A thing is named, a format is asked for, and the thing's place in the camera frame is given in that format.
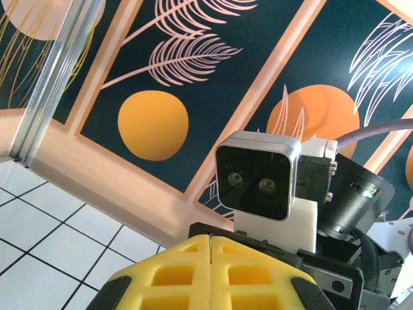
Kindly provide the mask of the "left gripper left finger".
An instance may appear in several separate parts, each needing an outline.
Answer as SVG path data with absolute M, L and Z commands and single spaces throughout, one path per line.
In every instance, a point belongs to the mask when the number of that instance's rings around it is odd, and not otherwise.
M 114 273 L 87 309 L 208 309 L 210 237 L 207 234 Z

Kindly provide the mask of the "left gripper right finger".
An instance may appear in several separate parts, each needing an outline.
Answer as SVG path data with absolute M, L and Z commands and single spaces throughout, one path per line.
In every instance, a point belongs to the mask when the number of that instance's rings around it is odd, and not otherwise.
M 305 272 L 222 236 L 210 240 L 211 309 L 333 309 Z

